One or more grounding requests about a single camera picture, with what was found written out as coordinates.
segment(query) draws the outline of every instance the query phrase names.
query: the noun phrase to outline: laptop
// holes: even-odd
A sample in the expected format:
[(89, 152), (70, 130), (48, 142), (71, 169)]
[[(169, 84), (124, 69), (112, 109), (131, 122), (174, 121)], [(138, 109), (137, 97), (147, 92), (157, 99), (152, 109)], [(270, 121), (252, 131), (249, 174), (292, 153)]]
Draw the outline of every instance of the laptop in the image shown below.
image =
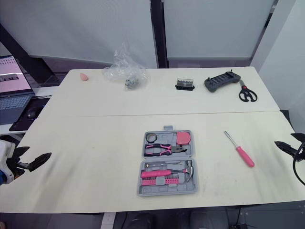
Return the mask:
[(13, 56), (0, 58), (0, 125), (14, 123), (34, 96)]

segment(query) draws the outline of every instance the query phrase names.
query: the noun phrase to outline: screwdriver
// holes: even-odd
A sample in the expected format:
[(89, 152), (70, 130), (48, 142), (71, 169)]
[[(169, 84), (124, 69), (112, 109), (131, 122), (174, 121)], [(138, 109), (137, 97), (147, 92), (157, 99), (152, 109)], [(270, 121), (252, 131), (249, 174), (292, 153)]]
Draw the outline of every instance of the screwdriver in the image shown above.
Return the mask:
[(238, 146), (233, 139), (231, 138), (231, 136), (228, 134), (227, 131), (224, 132), (224, 134), (231, 140), (231, 142), (234, 144), (234, 146), (236, 147), (236, 151), (239, 153), (239, 155), (242, 157), (242, 159), (245, 161), (245, 163), (249, 166), (249, 167), (254, 167), (254, 162), (253, 160), (251, 160), (251, 158), (248, 156), (248, 154), (240, 147)]

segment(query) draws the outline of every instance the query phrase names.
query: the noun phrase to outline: table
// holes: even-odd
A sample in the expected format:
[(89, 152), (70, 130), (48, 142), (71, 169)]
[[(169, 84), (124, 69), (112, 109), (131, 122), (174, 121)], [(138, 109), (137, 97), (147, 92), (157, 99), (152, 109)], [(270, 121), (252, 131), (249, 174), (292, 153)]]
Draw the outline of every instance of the table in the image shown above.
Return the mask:
[[(254, 67), (233, 68), (244, 83), (256, 92), (255, 103), (238, 98), (239, 83), (232, 83), (209, 92), (203, 82), (230, 71), (230, 68), (147, 69), (151, 80), (146, 87), (125, 91), (123, 82), (110, 82), (101, 69), (71, 70), (41, 115), (111, 116), (172, 115), (227, 112), (279, 111)], [(80, 80), (80, 73), (89, 80)], [(177, 78), (194, 79), (193, 91), (176, 90)]]
[[(46, 95), (53, 95), (54, 92), (58, 89), (57, 86), (55, 87), (39, 87), (39, 88), (33, 88), (33, 91), (36, 96), (46, 96)], [(11, 137), (21, 141), (21, 137), (17, 136), (17, 134), (24, 134), (26, 133), (26, 130), (20, 130), (20, 131), (9, 131), (11, 124), (4, 124), (0, 125), (0, 136), (1, 135), (10, 135)]]
[[(136, 194), (144, 133), (173, 125), (194, 136), (199, 190), (195, 194)], [(255, 162), (249, 168), (224, 135), (227, 130)], [(20, 146), (30, 162), (49, 161), (0, 188), (0, 212), (89, 213), (248, 205), (305, 199), (292, 157), (274, 141), (299, 146), (281, 112), (39, 117)], [(304, 162), (296, 169), (305, 177)]]

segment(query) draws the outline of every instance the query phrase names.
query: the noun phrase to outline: black scissors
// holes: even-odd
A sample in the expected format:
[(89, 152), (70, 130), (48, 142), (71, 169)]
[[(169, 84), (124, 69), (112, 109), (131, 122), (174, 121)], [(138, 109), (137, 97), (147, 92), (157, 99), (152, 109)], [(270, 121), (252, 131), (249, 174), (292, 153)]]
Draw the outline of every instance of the black scissors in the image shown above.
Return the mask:
[(242, 90), (239, 93), (240, 100), (243, 102), (248, 102), (249, 100), (247, 99), (247, 97), (249, 97), (251, 99), (251, 102), (255, 102), (257, 100), (257, 95), (255, 94), (255, 92), (248, 89), (242, 80), (240, 80), (239, 83), (242, 87)]

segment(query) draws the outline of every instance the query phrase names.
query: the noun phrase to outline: plastic bag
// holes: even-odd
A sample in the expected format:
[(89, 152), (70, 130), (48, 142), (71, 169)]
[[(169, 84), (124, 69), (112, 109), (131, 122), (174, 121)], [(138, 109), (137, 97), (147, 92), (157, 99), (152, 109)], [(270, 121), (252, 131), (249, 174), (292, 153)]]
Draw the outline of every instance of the plastic bag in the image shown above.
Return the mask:
[(124, 79), (126, 90), (134, 90), (144, 86), (149, 80), (145, 68), (131, 58), (125, 43), (120, 49), (115, 50), (114, 64), (104, 68), (103, 74), (110, 81)]

